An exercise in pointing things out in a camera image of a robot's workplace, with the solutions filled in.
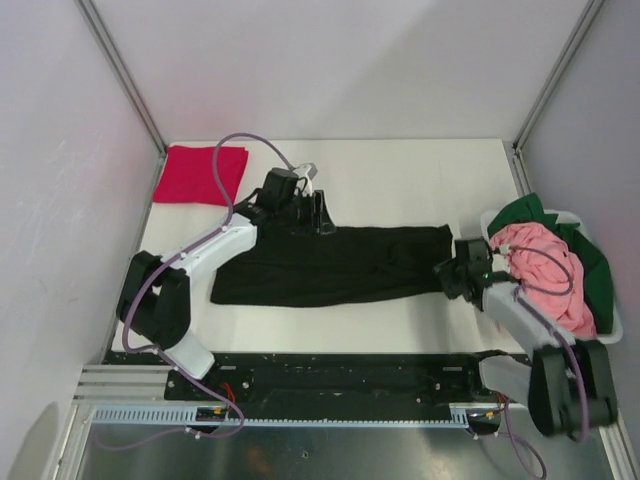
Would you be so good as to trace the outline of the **magenta t shirt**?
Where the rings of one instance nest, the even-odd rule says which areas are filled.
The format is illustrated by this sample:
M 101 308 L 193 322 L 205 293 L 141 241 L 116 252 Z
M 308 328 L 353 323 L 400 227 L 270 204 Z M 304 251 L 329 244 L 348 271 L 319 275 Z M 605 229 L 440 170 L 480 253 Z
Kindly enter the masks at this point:
M 153 194 L 158 204 L 226 206 L 213 175 L 213 147 L 171 146 Z M 244 176 L 249 152 L 242 147 L 222 147 L 218 172 L 222 186 L 234 203 Z

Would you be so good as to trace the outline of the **black t shirt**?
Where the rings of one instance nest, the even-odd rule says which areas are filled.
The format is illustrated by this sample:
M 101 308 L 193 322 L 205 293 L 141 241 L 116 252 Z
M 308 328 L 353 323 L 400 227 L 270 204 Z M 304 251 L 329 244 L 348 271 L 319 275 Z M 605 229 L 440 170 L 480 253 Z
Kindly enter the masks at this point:
M 217 270 L 217 305 L 318 308 L 440 293 L 434 267 L 451 258 L 447 225 L 339 227 L 264 238 Z

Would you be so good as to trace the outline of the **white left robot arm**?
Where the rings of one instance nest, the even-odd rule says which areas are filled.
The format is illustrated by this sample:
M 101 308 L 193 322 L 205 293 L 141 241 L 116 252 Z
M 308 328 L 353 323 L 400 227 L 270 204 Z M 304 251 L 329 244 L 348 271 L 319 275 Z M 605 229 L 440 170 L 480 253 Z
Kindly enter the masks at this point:
M 274 230 L 290 234 L 327 235 L 336 231 L 322 190 L 312 186 L 317 168 L 302 164 L 271 169 L 260 188 L 230 208 L 217 226 L 189 244 L 131 260 L 117 305 L 123 325 L 146 338 L 150 349 L 186 372 L 186 387 L 197 398 L 214 397 L 220 374 L 211 369 L 213 353 L 190 330 L 191 289 L 236 256 L 253 249 Z

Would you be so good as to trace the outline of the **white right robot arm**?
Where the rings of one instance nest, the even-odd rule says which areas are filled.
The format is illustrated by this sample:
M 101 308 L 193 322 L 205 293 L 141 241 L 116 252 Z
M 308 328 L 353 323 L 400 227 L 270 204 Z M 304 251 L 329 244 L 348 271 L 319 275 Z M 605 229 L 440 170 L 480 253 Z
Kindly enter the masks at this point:
M 481 237 L 458 239 L 454 256 L 434 269 L 444 294 L 463 298 L 505 328 L 527 355 L 488 354 L 461 376 L 463 393 L 484 401 L 495 391 L 527 407 L 538 431 L 583 440 L 619 418 L 607 348 L 567 331 L 528 298 L 530 286 L 494 270 L 494 250 Z

